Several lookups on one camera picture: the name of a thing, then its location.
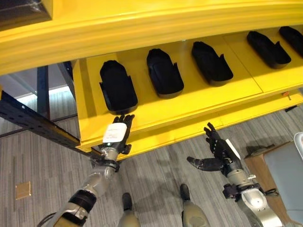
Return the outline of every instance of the robotic arm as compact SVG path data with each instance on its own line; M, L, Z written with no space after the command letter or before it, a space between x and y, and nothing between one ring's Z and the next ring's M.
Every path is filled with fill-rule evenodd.
M252 227L282 227L279 217L269 207L263 190L258 183L249 179L243 170L240 156L234 152L229 140L223 140L211 123L204 128L206 141L214 158L195 159L187 157L187 161L203 171L221 171L230 184L224 185L223 194L233 198L247 216Z
M118 154L128 154L131 145L126 145L134 115L116 117L110 124L103 137L103 144L99 146L103 154L98 159L92 160L95 167L86 178L82 187L70 198L47 223L48 227L78 227L83 226L89 212L103 195L109 181L119 170L116 162Z

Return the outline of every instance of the black cable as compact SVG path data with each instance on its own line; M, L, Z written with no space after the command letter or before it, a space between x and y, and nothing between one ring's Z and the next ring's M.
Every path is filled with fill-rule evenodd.
M49 221L54 215L56 214L55 213L51 213L49 215L47 215L46 217L44 217L37 225L37 227L42 227L47 221Z

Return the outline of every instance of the white label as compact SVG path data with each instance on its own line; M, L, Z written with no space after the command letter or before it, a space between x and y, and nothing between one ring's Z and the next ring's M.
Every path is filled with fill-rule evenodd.
M103 136L103 143L116 143L123 140L127 125L124 123L110 124Z
M228 146L232 149L232 151L235 153L235 155L238 157L238 159L241 160L241 157L240 157L239 153L237 152L236 148L233 146L232 142L230 142L229 139L226 139L225 141L228 144Z

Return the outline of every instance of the yellow shelf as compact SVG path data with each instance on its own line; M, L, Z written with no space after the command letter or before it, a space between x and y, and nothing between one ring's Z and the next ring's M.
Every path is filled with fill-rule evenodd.
M303 24L302 0L44 0L51 21L0 32L0 75L183 39Z
M132 144L132 150L128 155L119 155L118 160L142 154L155 148L180 142L202 135L203 128L211 122L216 129L221 129L252 118L285 109L293 105L303 103L303 96L299 91L290 92L290 98L281 95L264 98L249 104L243 104L231 109L220 111L203 117L191 119L169 127L144 132L139 135L131 135L128 142Z
M293 28L303 33L303 26L294 26ZM279 34L279 28L264 29L259 30L259 32L266 35L274 43L280 41L282 47L291 57L292 61L281 69L283 73L281 73L281 70L268 67L258 54L252 51L252 47L246 39L248 32L225 35L224 39L263 92L301 86L303 83L303 59L298 57L298 53Z
M219 55L224 53L234 73L234 78L229 83L222 87L211 87L207 84L191 56L191 48L196 40L211 45ZM106 127L114 118L107 110L99 86L101 82L99 71L104 61L117 60L125 66L132 78L138 97L138 108L133 112L136 117L132 125L132 136L140 137L145 135L144 133L155 132L156 129L159 129L161 133L163 129L168 129L172 125L174 127L175 124L187 122L193 118L202 117L201 121L206 115L215 118L218 112L229 111L239 105L250 105L253 101L276 94L281 95L282 92L303 85L303 80L299 80L303 72L303 62L300 66L290 63L285 70L275 71L275 79L272 79L272 72L261 75L264 77L264 84L267 78L267 83L273 87L268 91L262 91L263 84L259 84L256 78L249 74L245 65L231 49L232 46L228 44L222 36L217 35L76 61L73 74L81 137L79 148L89 152L91 147L101 144ZM146 65L146 57L151 48L161 48L170 55L173 62L178 63L185 84L183 92L178 97L168 100L157 97ZM245 51L247 55L254 53L252 48ZM290 52L290 55L294 62L300 60L297 53ZM243 111L246 115L250 114L249 110Z

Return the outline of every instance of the black slot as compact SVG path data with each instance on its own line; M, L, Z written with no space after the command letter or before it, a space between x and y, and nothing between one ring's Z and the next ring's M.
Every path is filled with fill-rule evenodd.
M132 79L123 65L117 61L103 64L100 83L107 108L112 114L128 114L136 109L138 99Z
M247 40L269 67L280 69L290 63L291 58L280 45L280 42L274 44L267 36L259 32L249 32Z
M279 30L281 36L303 57L303 35L292 27L284 26Z
M152 49L147 56L147 65L152 84L161 98L174 98L183 88L177 63L172 61L161 49Z
M221 54L219 57L211 46L203 42L194 42L192 55L210 85L222 86L233 78L232 70L229 68L224 55Z

